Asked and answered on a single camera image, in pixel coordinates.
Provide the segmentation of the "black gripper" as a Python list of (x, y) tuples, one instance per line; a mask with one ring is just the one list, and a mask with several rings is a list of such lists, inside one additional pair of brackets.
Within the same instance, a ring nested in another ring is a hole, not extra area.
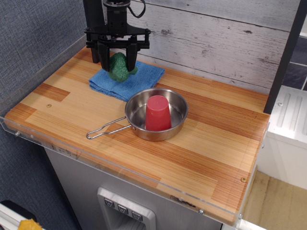
[(141, 3), (143, 3), (143, 10), (136, 15), (129, 0), (102, 0), (105, 26), (98, 32), (95, 48), (97, 48), (102, 69), (105, 71), (110, 71), (109, 48), (126, 49), (127, 69), (130, 72), (135, 68), (138, 51), (150, 47), (150, 30), (134, 27), (127, 21), (127, 11), (130, 11), (137, 19), (144, 15), (145, 1), (142, 0)]

